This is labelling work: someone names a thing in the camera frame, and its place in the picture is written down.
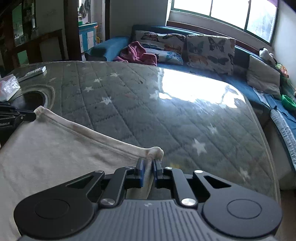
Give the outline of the butterfly cushion right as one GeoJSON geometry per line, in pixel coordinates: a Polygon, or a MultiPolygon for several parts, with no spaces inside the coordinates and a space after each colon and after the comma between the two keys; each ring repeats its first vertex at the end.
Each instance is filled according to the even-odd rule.
{"type": "Polygon", "coordinates": [[[236,40],[213,35],[187,35],[188,65],[217,74],[232,75],[236,40]]]}

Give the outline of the dark wooden display cabinet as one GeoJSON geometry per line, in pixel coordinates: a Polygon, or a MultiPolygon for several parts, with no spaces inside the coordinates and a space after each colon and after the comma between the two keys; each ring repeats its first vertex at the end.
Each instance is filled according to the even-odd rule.
{"type": "Polygon", "coordinates": [[[64,1],[1,1],[1,70],[67,58],[64,1]]]}

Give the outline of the green plastic bowl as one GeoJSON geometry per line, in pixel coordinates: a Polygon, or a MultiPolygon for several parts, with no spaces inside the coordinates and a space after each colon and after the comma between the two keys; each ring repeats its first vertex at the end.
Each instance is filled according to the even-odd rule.
{"type": "Polygon", "coordinates": [[[285,109],[289,111],[296,111],[295,102],[287,95],[281,95],[281,103],[285,109]]]}

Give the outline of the blue white toy cabinet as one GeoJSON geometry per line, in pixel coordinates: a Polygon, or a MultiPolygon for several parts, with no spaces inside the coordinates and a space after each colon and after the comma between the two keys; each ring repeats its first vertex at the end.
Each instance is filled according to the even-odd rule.
{"type": "Polygon", "coordinates": [[[80,25],[78,27],[81,53],[84,53],[95,46],[96,44],[95,30],[97,26],[98,26],[97,23],[89,23],[85,25],[80,25]]]}

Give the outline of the butterfly pillow lying flat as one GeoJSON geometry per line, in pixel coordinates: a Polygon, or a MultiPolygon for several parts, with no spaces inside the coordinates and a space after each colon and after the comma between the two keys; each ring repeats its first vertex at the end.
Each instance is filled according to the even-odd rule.
{"type": "Polygon", "coordinates": [[[173,65],[183,65],[183,59],[181,54],[174,51],[166,51],[155,48],[145,48],[145,51],[150,54],[154,54],[157,57],[158,63],[167,63],[173,65]]]}

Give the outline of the white pink tissue pack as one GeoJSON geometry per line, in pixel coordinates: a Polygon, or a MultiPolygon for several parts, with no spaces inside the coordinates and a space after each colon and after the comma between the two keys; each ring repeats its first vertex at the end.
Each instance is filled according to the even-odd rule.
{"type": "Polygon", "coordinates": [[[20,84],[15,77],[11,74],[1,78],[0,81],[0,102],[10,100],[10,98],[21,88],[20,84]]]}

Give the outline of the grey remote control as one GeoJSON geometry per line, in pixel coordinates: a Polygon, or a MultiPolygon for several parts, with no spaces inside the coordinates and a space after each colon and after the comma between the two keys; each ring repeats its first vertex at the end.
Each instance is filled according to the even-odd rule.
{"type": "Polygon", "coordinates": [[[29,78],[35,77],[35,76],[40,75],[40,74],[44,74],[46,71],[47,71],[46,66],[39,67],[39,68],[37,68],[35,70],[32,70],[32,71],[26,73],[23,77],[18,78],[18,82],[27,80],[29,78]]]}

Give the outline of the blue corner sofa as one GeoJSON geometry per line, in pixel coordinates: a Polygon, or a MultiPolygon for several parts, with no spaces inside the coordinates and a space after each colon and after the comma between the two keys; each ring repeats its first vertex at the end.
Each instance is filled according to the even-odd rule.
{"type": "Polygon", "coordinates": [[[134,25],[129,37],[114,37],[90,48],[85,58],[128,62],[123,53],[130,51],[132,42],[151,54],[156,66],[207,76],[237,88],[263,117],[273,120],[288,159],[295,163],[295,102],[281,93],[281,74],[275,67],[238,47],[233,38],[148,25],[134,25]]]}

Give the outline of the cream knit garment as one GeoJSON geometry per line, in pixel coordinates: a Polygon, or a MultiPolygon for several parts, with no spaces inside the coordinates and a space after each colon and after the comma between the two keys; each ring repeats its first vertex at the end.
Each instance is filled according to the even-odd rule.
{"type": "Polygon", "coordinates": [[[13,212],[24,198],[93,171],[107,174],[145,161],[144,186],[129,198],[146,199],[152,186],[152,160],[160,147],[142,148],[69,121],[38,107],[33,122],[22,123],[1,147],[1,240],[18,240],[13,212]]]}

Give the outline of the grey plain cushion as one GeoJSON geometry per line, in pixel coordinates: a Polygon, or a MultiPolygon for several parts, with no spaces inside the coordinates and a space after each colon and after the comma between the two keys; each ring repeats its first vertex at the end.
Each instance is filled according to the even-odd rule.
{"type": "Polygon", "coordinates": [[[248,85],[280,99],[280,73],[254,56],[249,56],[248,85]]]}

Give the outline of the grey quilted star tablecloth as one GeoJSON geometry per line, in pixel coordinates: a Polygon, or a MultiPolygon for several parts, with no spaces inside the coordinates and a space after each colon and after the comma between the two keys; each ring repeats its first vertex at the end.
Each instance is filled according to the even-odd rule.
{"type": "Polygon", "coordinates": [[[279,200],[273,158],[248,99],[219,80],[120,62],[52,62],[21,82],[49,109],[119,141],[160,147],[164,166],[204,170],[279,200]]]}

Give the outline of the black round induction cooktop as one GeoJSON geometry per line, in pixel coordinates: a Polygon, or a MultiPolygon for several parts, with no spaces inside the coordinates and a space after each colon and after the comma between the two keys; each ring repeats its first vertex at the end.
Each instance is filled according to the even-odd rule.
{"type": "Polygon", "coordinates": [[[44,106],[46,97],[39,91],[29,91],[13,97],[9,100],[9,104],[17,109],[34,111],[39,106],[44,106]]]}

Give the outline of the butterfly cushion left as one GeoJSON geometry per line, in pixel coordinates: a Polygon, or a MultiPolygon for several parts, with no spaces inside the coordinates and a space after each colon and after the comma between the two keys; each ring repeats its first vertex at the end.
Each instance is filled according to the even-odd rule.
{"type": "Polygon", "coordinates": [[[180,34],[159,34],[148,31],[135,31],[134,41],[138,41],[144,48],[161,51],[172,51],[182,54],[186,37],[180,34]]]}

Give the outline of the pink crumpled garment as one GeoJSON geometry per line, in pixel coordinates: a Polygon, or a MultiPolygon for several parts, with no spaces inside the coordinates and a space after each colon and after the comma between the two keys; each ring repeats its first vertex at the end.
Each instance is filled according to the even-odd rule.
{"type": "Polygon", "coordinates": [[[114,61],[157,66],[156,55],[147,53],[138,41],[134,41],[123,48],[119,55],[114,58],[114,61]]]}

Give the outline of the butterfly cushion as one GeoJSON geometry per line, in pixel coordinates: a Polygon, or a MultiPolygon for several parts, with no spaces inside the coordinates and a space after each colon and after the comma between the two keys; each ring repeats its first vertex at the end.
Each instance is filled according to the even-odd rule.
{"type": "Polygon", "coordinates": [[[217,74],[232,75],[236,40],[213,35],[187,35],[188,65],[217,74]]]}
{"type": "Polygon", "coordinates": [[[172,51],[182,54],[186,37],[180,34],[159,34],[148,31],[135,31],[134,41],[138,41],[144,48],[161,51],[172,51]]]}

